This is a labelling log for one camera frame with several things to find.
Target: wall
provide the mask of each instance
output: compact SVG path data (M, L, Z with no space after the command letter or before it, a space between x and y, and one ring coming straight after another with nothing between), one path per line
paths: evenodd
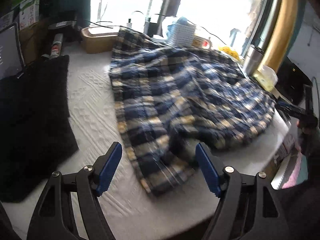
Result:
M312 28L313 19L315 17L317 16L313 8L307 3L300 32L288 57L310 78L310 80L315 76L320 88L320 33ZM313 86L313 104L314 113L319 117L318 97L315 84Z

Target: white basket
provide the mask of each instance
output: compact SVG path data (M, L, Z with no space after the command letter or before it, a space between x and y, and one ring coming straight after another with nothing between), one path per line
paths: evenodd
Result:
M196 26L186 26L176 23L167 43L172 46L190 47L193 42Z

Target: window pane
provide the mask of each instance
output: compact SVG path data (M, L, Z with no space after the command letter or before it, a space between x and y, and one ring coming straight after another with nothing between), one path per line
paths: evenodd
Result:
M196 25L206 28L238 54L244 49L255 28L263 0L181 0L177 16L184 16ZM221 42L205 31L201 36L210 37L214 45Z
M96 1L92 3L92 22L112 21L115 25L126 25L132 19L132 27L143 31L146 17L151 17L152 22L157 22L163 0L101 0L100 13L96 8Z

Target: plaid shirt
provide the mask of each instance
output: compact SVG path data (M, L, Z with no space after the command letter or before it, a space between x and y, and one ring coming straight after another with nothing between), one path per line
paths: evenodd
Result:
M121 28L109 76L118 129L137 177L160 195L197 163L188 140L225 150L248 144L271 122L275 102L216 50L174 48Z

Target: metal screw head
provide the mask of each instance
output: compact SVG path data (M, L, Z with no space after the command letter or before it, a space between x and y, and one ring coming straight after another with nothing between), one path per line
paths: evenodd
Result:
M60 172L59 171L54 171L53 173L52 173L52 177L58 177L59 176L59 174L60 174Z
M263 179L267 176L263 171L260 171L258 175L260 178L263 178Z
M235 169L230 166L225 167L224 170L229 173L233 173L235 171Z
M87 165L83 169L84 169L84 171L88 172L88 171L92 171L93 167L92 167L92 165Z

